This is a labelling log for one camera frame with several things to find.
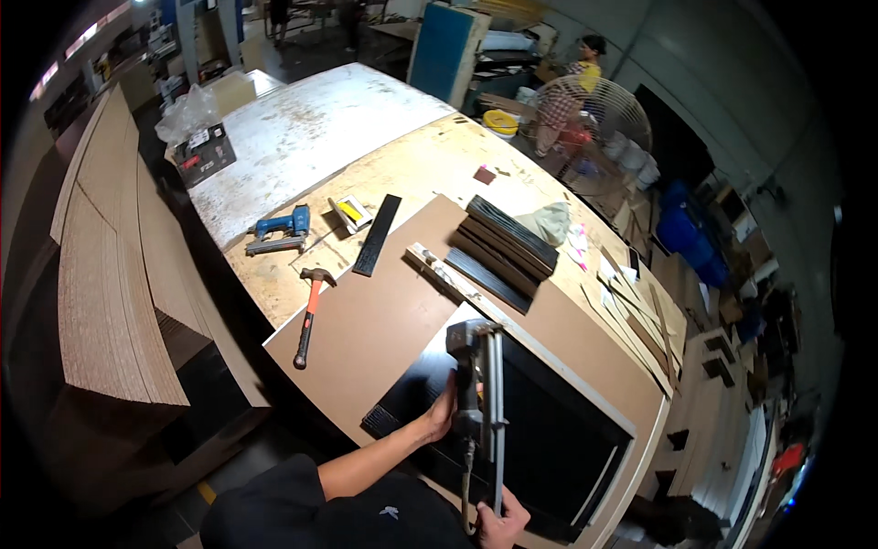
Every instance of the window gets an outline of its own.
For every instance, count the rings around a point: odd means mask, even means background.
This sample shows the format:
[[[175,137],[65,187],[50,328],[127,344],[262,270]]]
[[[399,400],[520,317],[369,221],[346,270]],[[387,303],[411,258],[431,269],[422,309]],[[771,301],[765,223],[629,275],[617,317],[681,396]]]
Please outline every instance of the window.
[[[58,62],[52,63],[52,66],[49,67],[43,76],[40,77],[40,81],[37,82],[37,85],[33,87],[33,91],[31,92],[31,101],[35,101],[41,97],[43,97],[43,93],[46,92],[46,86],[49,84],[49,80],[52,80],[52,76],[58,72]]]
[[[94,25],[85,29],[85,32],[82,33],[80,37],[73,42],[73,44],[70,44],[70,47],[64,50],[64,60],[66,61],[67,59],[70,59],[70,57],[73,56],[73,54],[75,54],[80,47],[85,45],[85,42],[89,41],[92,36],[97,34],[97,31],[101,30],[102,27],[104,27],[106,24],[110,23],[129,9],[131,9],[131,2],[123,2],[118,8],[101,17]]]

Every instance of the workbench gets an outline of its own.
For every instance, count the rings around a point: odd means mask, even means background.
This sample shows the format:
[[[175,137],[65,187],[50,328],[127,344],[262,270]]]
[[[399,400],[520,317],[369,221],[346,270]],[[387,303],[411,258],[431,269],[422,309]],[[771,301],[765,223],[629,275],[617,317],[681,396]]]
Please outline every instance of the workbench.
[[[357,83],[357,78],[366,78],[370,84]],[[566,202],[571,223],[582,223],[587,234],[587,271],[567,255],[570,244],[565,242],[559,248],[560,257],[554,274],[537,291],[534,307],[540,302],[541,295],[555,295],[556,289],[547,287],[555,286],[563,293],[564,306],[561,309],[576,317],[569,319],[570,327],[587,325],[589,330],[594,327],[600,337],[592,341],[600,341],[601,348],[593,349],[593,357],[588,356],[592,350],[587,342],[572,344],[571,349],[559,349],[564,343],[552,332],[569,332],[569,327],[565,326],[568,319],[542,321],[545,317],[537,318],[540,313],[533,312],[535,309],[524,316],[492,295],[486,296],[603,393],[623,414],[637,416],[634,450],[624,472],[618,477],[618,485],[612,488],[613,494],[607,498],[616,505],[607,505],[572,546],[602,544],[621,519],[627,502],[646,472],[664,427],[671,398],[665,395],[666,389],[659,388],[653,374],[637,359],[622,337],[604,321],[606,317],[595,312],[590,305],[601,302],[601,283],[595,275],[601,263],[601,248],[606,249],[620,265],[629,264],[629,249],[585,204],[518,150],[446,104],[405,84],[388,81],[392,81],[388,76],[351,64],[277,91],[268,97],[272,98],[271,101],[261,104],[257,101],[233,112],[225,122],[238,161],[194,187],[190,191],[193,205],[234,274],[275,328],[275,334],[263,344],[272,353],[272,347],[283,346],[277,341],[280,337],[289,339],[290,334],[295,334],[298,341],[301,320],[297,319],[297,314],[305,308],[310,292],[307,281],[299,278],[302,268],[326,269],[339,280],[340,287],[353,283],[352,277],[357,285],[371,281],[354,273],[345,274],[356,261],[368,231],[349,235],[329,205],[330,199],[353,194],[375,214],[385,195],[401,197],[391,231],[412,219],[438,195],[444,195],[463,209],[478,194],[513,216],[531,213],[554,202]],[[300,90],[319,87],[322,96],[298,97],[294,92],[296,86],[300,86]],[[350,101],[356,100],[359,106],[345,106],[342,96]],[[299,100],[306,102],[307,106],[298,104]],[[283,123],[276,123],[272,115],[265,114],[271,108],[278,110],[278,118],[284,117]],[[239,143],[248,145],[239,147]],[[499,174],[489,185],[472,178],[482,164]],[[305,252],[281,251],[246,256],[245,246],[252,238],[241,237],[246,228],[261,218],[290,214],[296,204],[311,207],[311,235]],[[377,270],[381,270],[385,262],[401,261],[400,256],[383,253]],[[414,268],[409,268],[414,278]],[[650,285],[658,291],[658,301],[672,333],[671,346],[682,356],[685,317],[664,288],[641,265],[636,288],[649,296]],[[364,333],[380,328],[371,325],[369,317],[372,313],[374,311],[370,310],[357,313]],[[328,331],[334,329],[321,324],[329,320],[320,314],[317,316],[309,359],[319,339],[317,331],[320,327]],[[553,322],[564,327],[552,326]],[[417,319],[412,319],[412,323],[417,323]],[[568,334],[572,336],[568,339],[575,339],[577,333],[574,330]],[[422,349],[428,340],[429,337],[414,345],[420,345]],[[574,352],[572,348],[576,345],[580,347]],[[594,357],[602,356],[613,357],[613,364],[590,362]],[[360,365],[357,368],[353,364],[333,365],[325,369],[309,366],[305,371],[295,371],[291,358],[291,355],[289,360],[275,356],[284,372],[336,426],[357,444],[368,444],[372,438],[359,426],[362,410],[348,406],[350,402],[340,402],[343,398],[328,396],[325,387],[334,385],[338,389],[335,394],[351,394],[358,399],[357,402],[374,403],[390,385],[358,385],[363,377],[362,372],[356,371]],[[676,373],[679,365],[674,364],[674,367]],[[390,384],[394,375],[387,376]],[[453,494],[441,489],[440,492],[459,504],[459,498]],[[526,534],[521,543],[527,547],[558,546],[531,534]]]

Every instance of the black shirt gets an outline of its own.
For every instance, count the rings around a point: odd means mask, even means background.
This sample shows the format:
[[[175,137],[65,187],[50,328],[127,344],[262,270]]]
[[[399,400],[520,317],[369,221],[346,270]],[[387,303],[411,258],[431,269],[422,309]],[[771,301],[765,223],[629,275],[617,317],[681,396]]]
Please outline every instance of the black shirt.
[[[460,513],[423,481],[388,473],[360,495],[327,502],[304,454],[229,490],[201,527],[205,549],[465,547]]]

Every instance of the white label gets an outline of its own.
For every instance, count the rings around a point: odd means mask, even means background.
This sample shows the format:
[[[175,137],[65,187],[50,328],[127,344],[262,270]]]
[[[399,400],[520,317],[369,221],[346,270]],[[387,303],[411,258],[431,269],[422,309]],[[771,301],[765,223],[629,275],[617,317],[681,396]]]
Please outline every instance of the white label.
[[[207,143],[207,140],[209,140],[210,138],[211,138],[210,134],[207,133],[206,129],[192,134],[192,136],[189,139],[189,149],[192,150],[195,147],[197,147],[198,145],[201,145],[202,143]]]

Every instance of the blue nail gun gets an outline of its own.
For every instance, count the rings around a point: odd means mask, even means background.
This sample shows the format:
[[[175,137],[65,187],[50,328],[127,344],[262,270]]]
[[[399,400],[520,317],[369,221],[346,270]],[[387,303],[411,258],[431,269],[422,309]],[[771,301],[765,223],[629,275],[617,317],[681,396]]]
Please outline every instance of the blue nail gun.
[[[284,238],[266,240],[275,231],[284,231]],[[255,256],[282,249],[305,251],[305,242],[311,230],[311,209],[307,204],[296,206],[290,215],[270,220],[259,220],[248,233],[256,235],[256,240],[247,245],[247,255]]]

